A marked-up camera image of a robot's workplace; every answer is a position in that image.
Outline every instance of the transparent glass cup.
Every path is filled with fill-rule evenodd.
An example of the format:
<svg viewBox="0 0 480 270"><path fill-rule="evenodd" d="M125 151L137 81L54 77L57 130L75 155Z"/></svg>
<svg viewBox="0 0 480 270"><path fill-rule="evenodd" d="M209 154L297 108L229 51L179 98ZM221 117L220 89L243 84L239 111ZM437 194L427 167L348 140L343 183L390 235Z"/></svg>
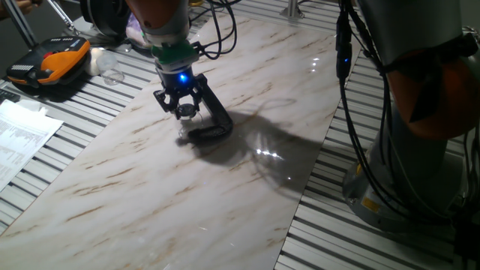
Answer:
<svg viewBox="0 0 480 270"><path fill-rule="evenodd" d="M112 54L104 53L97 58L97 66L103 81L108 86L114 86L125 78L117 59Z"/></svg>

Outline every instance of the blue led light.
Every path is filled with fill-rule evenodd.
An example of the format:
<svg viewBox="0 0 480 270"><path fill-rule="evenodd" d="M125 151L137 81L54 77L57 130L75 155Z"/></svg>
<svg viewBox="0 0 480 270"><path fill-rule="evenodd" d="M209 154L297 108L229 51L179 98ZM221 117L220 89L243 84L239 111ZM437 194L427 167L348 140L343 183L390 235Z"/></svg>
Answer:
<svg viewBox="0 0 480 270"><path fill-rule="evenodd" d="M180 74L179 79L180 79L180 82L182 83L186 83L188 81L188 77L183 73Z"/></svg>

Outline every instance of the metal grating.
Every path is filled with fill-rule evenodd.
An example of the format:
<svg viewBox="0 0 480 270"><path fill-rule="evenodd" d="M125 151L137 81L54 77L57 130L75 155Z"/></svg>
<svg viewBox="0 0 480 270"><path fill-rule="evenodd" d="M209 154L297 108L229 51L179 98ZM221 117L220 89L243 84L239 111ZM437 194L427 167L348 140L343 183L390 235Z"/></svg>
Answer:
<svg viewBox="0 0 480 270"><path fill-rule="evenodd" d="M305 18L289 21L279 13L287 0L244 0L235 14L290 26L335 33L338 6L327 1L305 2ZM203 9L193 8L192 17ZM199 18L192 35L209 19ZM39 100L48 116L64 120L57 134L0 193L0 234L35 200L51 181L91 142L154 76L153 60L134 51L115 52L125 72L121 85L105 87L100 77L82 77L64 91L64 102L44 100L0 81L0 88ZM347 87L352 119L367 148L380 127L382 82L373 65L360 57ZM461 141L448 144L461 155ZM450 269L453 230L426 228L415 235L392 235L374 229L356 217L344 203L341 185L356 162L347 133L344 110L337 108L310 181L307 183L289 234L278 257L284 269Z"/></svg>

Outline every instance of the paper document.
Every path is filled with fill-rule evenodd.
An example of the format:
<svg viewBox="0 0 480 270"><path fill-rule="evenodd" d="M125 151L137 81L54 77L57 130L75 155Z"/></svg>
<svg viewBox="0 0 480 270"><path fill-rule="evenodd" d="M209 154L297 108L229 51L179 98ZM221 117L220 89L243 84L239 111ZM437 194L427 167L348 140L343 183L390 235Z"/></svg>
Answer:
<svg viewBox="0 0 480 270"><path fill-rule="evenodd" d="M0 105L0 191L62 124L9 100Z"/></svg>

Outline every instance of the marble surface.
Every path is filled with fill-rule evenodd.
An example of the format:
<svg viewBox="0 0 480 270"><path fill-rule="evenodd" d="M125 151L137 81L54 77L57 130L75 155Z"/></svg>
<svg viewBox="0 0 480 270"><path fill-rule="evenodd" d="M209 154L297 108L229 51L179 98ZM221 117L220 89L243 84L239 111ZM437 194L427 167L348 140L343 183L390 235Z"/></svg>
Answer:
<svg viewBox="0 0 480 270"><path fill-rule="evenodd" d="M178 144L153 81L4 232L0 269L273 269L340 99L335 38L237 21L235 50L193 65L232 136Z"/></svg>

